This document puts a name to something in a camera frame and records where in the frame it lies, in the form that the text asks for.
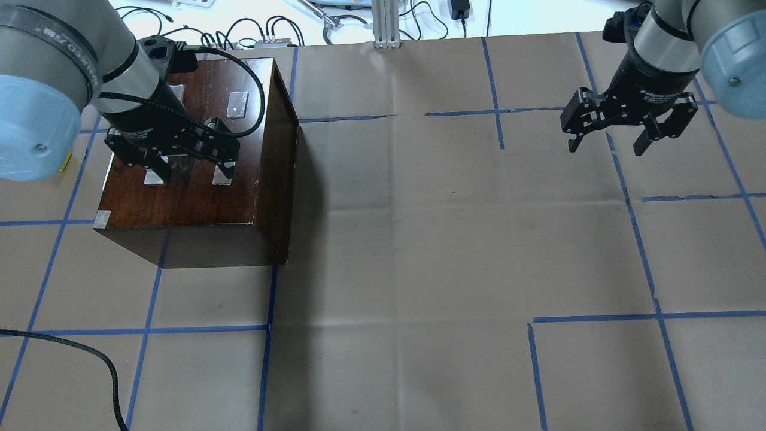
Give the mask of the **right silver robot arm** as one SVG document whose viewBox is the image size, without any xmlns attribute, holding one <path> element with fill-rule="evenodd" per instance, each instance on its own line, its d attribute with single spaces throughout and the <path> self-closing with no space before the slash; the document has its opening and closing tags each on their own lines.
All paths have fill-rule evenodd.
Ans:
<svg viewBox="0 0 766 431">
<path fill-rule="evenodd" d="M 763 1 L 643 1 L 616 12 L 602 38 L 627 52 L 604 93 L 581 87 L 563 110 L 569 151 L 612 125 L 643 126 L 636 156 L 681 136 L 698 110 L 687 90 L 698 73 L 728 114 L 763 119 L 764 27 Z"/>
</svg>

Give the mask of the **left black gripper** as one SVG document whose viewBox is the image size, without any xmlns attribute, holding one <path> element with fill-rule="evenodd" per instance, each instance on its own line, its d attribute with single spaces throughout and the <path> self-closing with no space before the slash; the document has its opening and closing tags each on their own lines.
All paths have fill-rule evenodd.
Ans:
<svg viewBox="0 0 766 431">
<path fill-rule="evenodd" d="M 111 128 L 105 144 L 126 165 L 143 165 L 144 182 L 169 182 L 164 156 L 185 155 L 217 164 L 214 182 L 232 182 L 240 142 L 218 117 L 200 122 L 189 115 L 168 87 L 149 98 L 107 91 L 105 101 L 134 106 L 104 117 Z"/>
</svg>

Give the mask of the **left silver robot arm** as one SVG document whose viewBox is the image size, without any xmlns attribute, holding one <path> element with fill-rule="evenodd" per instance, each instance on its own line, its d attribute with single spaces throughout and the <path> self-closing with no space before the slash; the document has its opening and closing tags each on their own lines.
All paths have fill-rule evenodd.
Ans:
<svg viewBox="0 0 766 431">
<path fill-rule="evenodd" d="M 47 179 L 94 107 L 105 144 L 162 182 L 170 156 L 215 164 L 232 179 L 240 144 L 218 118 L 192 119 L 170 74 L 197 69 L 194 51 L 162 36 L 137 40 L 107 1 L 2 2 L 2 179 Z"/>
</svg>

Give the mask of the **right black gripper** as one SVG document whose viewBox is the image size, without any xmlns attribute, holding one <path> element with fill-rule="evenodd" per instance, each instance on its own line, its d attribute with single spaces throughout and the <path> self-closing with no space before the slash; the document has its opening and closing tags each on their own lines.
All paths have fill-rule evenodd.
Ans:
<svg viewBox="0 0 766 431">
<path fill-rule="evenodd" d="M 561 130 L 570 134 L 569 152 L 577 151 L 586 134 L 611 125 L 644 127 L 634 142 L 635 156 L 659 139 L 681 136 L 698 110 L 687 91 L 696 74 L 663 71 L 626 53 L 604 93 L 581 87 L 566 105 Z"/>
</svg>

